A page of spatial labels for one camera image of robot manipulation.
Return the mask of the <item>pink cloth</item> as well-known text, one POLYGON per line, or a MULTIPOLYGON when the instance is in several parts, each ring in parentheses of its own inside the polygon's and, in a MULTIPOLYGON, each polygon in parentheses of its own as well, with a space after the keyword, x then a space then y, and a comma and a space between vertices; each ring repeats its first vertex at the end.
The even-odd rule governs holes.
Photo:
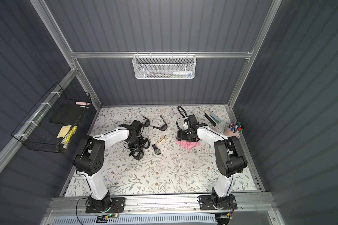
POLYGON ((175 142, 183 147, 184 149, 186 149, 187 151, 190 151, 192 148, 197 147, 200 145, 200 142, 188 142, 188 141, 178 141, 175 140, 175 142))

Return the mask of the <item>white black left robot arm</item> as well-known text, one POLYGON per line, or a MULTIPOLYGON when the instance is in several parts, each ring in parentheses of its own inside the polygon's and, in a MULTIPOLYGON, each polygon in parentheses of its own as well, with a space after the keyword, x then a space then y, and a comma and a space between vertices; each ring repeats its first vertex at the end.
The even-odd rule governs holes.
POLYGON ((80 140, 73 165, 78 174, 85 177, 91 190, 88 197, 90 207, 94 207, 99 212, 108 212, 114 208, 101 171, 105 148, 125 141, 124 147, 130 151, 129 155, 136 160, 142 159, 144 149, 150 146, 150 141, 142 136, 142 132, 149 125, 149 122, 142 124, 134 120, 130 125, 121 124, 112 131, 97 136, 87 136, 80 140))

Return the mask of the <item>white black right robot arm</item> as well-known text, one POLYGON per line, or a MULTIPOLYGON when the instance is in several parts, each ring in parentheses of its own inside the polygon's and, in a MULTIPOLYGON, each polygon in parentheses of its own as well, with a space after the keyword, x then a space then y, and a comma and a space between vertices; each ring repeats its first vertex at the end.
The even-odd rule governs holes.
POLYGON ((235 210, 237 203, 232 194, 235 179, 247 167, 247 159, 237 137, 222 135, 205 123, 199 123, 195 115, 182 114, 181 119, 186 124, 183 128, 177 122, 177 140, 198 142, 205 141, 215 150, 215 162, 219 170, 216 185, 210 195, 200 195, 197 201, 201 210, 235 210))

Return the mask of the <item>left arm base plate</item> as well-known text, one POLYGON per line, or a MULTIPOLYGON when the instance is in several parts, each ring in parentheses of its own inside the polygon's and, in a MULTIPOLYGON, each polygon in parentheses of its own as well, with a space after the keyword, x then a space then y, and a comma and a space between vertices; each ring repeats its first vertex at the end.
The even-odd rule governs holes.
POLYGON ((103 200, 96 200, 91 196, 87 199, 86 213, 122 213, 124 211, 126 198, 124 197, 115 197, 109 198, 106 197, 103 200))

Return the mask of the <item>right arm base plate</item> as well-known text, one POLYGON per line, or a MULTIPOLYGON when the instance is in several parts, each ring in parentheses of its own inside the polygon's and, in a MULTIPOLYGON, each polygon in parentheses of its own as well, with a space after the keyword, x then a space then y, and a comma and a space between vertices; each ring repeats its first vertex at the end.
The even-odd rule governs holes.
POLYGON ((226 197, 218 198, 215 195, 200 195, 197 197, 202 211, 227 210, 233 211, 238 208, 235 196, 229 194, 226 197))

